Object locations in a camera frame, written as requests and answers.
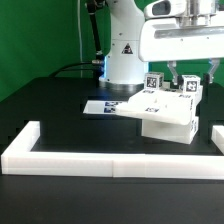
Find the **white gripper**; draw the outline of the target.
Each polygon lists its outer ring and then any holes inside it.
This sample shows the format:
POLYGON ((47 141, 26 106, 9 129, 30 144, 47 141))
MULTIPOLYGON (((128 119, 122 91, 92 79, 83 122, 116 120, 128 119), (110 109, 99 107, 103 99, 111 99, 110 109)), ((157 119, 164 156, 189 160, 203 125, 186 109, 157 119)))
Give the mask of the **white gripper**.
POLYGON ((144 62, 168 61, 174 85, 179 60, 210 59, 204 81, 211 84, 224 58, 224 11, 218 0, 156 0, 144 8, 139 40, 144 62))

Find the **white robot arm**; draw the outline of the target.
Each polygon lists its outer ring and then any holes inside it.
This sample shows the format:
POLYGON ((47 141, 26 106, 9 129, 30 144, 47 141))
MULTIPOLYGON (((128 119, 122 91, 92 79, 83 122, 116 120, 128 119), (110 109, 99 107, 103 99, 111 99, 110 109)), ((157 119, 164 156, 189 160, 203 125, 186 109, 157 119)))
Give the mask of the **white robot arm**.
POLYGON ((86 0, 98 55, 102 54, 95 14, 110 12, 111 46, 104 83, 143 82, 146 62, 165 62, 178 81, 178 61, 208 59, 205 80, 213 81, 224 58, 224 4, 219 0, 155 0, 139 9, 135 0, 86 0))

